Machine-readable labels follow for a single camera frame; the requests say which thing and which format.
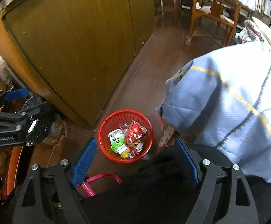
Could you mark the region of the brown wooden cabinet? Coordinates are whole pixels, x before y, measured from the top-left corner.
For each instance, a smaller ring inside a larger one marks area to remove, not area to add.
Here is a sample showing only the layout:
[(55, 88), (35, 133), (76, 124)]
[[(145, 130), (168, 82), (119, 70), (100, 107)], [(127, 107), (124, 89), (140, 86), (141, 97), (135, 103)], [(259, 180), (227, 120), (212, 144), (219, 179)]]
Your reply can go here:
[(153, 27), (154, 0), (0, 0), (0, 55), (91, 129)]

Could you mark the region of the blue checked bed sheet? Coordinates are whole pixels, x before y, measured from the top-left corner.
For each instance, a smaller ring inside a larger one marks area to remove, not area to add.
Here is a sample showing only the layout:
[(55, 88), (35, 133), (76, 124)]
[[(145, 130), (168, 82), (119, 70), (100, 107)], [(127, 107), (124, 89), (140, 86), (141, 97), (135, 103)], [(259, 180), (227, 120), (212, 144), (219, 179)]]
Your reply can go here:
[(271, 183), (271, 52), (251, 41), (214, 50), (165, 84), (160, 116), (188, 142), (221, 151)]

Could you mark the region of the green white wipes pack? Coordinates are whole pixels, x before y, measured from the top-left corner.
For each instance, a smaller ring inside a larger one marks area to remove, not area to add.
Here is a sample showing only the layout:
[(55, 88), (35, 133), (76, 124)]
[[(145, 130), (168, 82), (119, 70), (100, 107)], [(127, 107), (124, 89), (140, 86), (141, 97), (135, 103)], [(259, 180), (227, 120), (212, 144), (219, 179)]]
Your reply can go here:
[(122, 154), (128, 147), (125, 145), (125, 134), (121, 129), (113, 130), (108, 134), (111, 150), (117, 154)]

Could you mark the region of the floral quilt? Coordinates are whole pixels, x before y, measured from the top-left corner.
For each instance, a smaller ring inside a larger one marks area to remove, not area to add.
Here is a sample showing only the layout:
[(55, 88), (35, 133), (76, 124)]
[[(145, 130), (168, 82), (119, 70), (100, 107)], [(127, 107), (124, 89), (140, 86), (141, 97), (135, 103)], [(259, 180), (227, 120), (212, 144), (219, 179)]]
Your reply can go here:
[(260, 41), (271, 52), (271, 29), (258, 18), (245, 20), (243, 29), (235, 35), (235, 41), (237, 44)]

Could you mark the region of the red snack bag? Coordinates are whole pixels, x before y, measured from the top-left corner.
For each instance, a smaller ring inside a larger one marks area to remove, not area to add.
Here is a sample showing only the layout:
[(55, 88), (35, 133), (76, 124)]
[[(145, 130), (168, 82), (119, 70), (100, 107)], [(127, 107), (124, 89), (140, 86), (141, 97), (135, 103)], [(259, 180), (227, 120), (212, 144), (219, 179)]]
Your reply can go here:
[(129, 148), (137, 146), (146, 136), (147, 129), (136, 121), (132, 121), (125, 135), (125, 144)]

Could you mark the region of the red plastic trash basket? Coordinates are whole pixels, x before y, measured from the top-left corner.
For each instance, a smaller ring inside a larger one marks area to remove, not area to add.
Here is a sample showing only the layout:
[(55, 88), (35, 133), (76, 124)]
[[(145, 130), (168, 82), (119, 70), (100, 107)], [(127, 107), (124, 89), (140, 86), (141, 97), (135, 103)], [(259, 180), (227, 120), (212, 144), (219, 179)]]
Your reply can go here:
[[(108, 134), (111, 131), (118, 129), (120, 123), (130, 124), (132, 120), (144, 126), (147, 129), (147, 134), (144, 137), (144, 146), (139, 156), (136, 156), (133, 159), (123, 159), (119, 156), (119, 154), (111, 150), (111, 142), (108, 137)], [(147, 117), (140, 112), (130, 109), (123, 109), (110, 114), (102, 122), (98, 131), (98, 145), (102, 153), (108, 159), (116, 163), (122, 164), (133, 163), (136, 162), (137, 160), (142, 159), (150, 150), (153, 143), (153, 138), (154, 138), (153, 128)]]

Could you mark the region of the wooden chair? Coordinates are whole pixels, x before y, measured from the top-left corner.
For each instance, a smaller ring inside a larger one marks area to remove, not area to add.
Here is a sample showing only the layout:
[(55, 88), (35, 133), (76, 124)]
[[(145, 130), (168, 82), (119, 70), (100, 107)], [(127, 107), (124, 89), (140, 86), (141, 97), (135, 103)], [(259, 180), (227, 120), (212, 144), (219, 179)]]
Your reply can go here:
[[(220, 47), (229, 46), (237, 29), (242, 3), (239, 0), (193, 0), (190, 38), (208, 38)], [(198, 23), (203, 17), (225, 26), (224, 35), (212, 36), (203, 31)]]

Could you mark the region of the wooden table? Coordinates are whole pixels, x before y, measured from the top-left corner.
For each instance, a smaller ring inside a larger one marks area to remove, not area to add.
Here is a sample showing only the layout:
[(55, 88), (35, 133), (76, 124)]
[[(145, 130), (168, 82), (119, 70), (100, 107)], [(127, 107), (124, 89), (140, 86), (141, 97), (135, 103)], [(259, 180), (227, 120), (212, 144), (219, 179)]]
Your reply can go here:
[[(179, 16), (180, 16), (181, 0), (174, 0), (174, 24), (177, 25)], [(250, 19), (253, 10), (247, 6), (242, 6), (240, 9), (240, 15), (246, 19)]]

